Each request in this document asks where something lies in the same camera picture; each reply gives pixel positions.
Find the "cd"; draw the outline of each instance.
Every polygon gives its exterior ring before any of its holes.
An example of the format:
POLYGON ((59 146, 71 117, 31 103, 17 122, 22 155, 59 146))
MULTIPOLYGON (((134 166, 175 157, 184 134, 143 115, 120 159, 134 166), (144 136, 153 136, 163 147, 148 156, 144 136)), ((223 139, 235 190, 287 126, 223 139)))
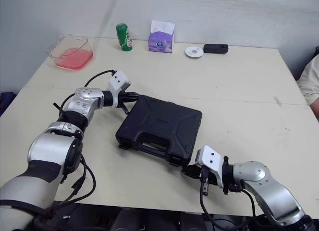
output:
POLYGON ((204 51, 199 47, 188 47, 185 49, 185 53, 188 57, 200 58, 201 56, 203 56, 204 51))

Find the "black device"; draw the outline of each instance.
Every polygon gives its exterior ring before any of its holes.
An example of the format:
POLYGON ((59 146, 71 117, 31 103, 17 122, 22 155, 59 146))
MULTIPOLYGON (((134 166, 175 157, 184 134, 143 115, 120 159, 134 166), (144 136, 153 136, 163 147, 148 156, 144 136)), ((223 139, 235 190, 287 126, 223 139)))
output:
POLYGON ((227 44, 205 44, 204 53, 227 53, 228 45, 227 44))
POLYGON ((186 166, 201 117, 200 111, 141 95, 115 137, 122 149, 141 150, 186 166))

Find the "black remote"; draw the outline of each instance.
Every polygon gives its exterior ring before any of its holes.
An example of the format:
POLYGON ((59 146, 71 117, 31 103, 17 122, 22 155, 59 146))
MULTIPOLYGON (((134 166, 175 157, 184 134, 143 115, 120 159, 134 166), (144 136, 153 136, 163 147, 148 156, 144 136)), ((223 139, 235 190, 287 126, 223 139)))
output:
POLYGON ((227 44, 205 44, 204 53, 227 53, 227 44))

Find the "green bottle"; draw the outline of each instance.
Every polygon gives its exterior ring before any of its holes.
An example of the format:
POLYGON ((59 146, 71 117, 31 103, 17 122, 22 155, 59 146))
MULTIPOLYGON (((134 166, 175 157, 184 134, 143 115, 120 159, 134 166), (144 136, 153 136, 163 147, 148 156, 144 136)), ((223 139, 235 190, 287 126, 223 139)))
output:
POLYGON ((132 50, 132 40, 129 34, 128 26, 124 23, 116 25, 116 32, 118 34, 119 43, 123 51, 132 50))

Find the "person's arm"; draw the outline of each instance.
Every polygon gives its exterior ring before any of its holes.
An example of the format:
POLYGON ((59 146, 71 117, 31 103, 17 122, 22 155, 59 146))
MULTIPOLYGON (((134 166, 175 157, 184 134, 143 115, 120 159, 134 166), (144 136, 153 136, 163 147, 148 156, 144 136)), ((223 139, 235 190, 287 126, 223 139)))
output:
POLYGON ((319 119, 319 55, 307 64, 297 83, 307 104, 319 119))
POLYGON ((317 98, 313 103, 310 104, 310 108, 313 110, 317 119, 319 119, 319 98, 317 98))

